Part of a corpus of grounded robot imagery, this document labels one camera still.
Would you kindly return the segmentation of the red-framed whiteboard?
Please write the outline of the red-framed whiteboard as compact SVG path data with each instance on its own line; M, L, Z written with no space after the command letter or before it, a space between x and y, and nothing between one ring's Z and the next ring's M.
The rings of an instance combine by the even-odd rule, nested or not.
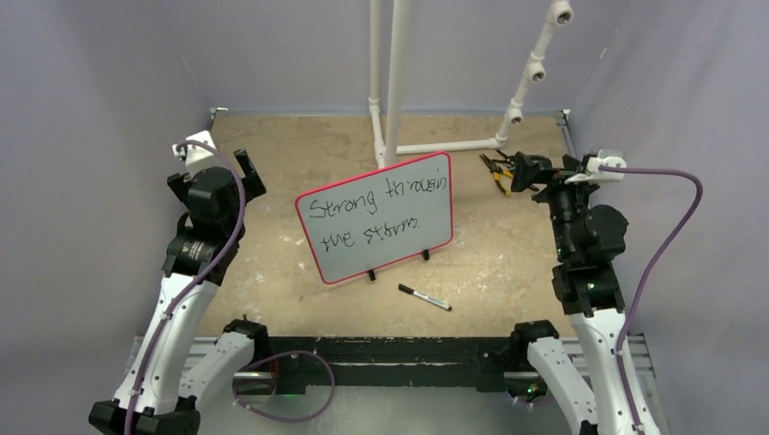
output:
M452 241L452 158L401 161L306 191L294 206L321 281L337 284Z

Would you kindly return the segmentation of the black whiteboard marker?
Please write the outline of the black whiteboard marker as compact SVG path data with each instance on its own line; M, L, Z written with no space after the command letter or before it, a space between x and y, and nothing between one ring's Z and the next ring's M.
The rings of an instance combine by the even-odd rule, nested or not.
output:
M403 292L403 293L405 293L405 294L407 294L407 295L411 295L413 297L421 299L421 300L425 301L428 304L431 304L431 305L434 305L436 307L439 307L439 308L443 309L446 312L451 312L453 310L453 307L450 304L448 304L448 303L446 303L444 301L441 301L439 299L436 299L434 297L431 297L429 295L426 295L426 294L424 294L422 292L419 292L419 291L417 291L417 290L415 290L415 289L413 289L413 288L411 288L411 287L409 287L407 285L399 284L398 285L398 290Z

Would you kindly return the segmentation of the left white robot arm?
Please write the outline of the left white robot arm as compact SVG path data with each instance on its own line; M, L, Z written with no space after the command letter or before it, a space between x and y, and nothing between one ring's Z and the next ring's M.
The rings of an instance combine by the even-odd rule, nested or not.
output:
M187 365L202 316L245 233L245 205L267 190L245 150L234 153L243 177L228 163L203 163L199 145L180 155L188 170L167 184L187 210L167 246L158 302L136 358L112 399L92 406L88 421L102 434L195 434L202 411L235 373L262 369L272 354L267 327L241 318Z

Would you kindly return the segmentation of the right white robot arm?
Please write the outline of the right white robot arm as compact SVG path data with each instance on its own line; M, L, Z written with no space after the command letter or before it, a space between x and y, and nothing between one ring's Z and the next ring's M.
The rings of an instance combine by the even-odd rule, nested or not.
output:
M544 381L574 434L658 434L633 360L624 353L626 304L612 262L626 249L628 222L615 208L592 206L604 176L600 155L569 155L556 168L539 155L514 154L511 191L534 190L549 208L557 253L554 294L574 329L589 375L566 354L552 323L517 324L509 356Z

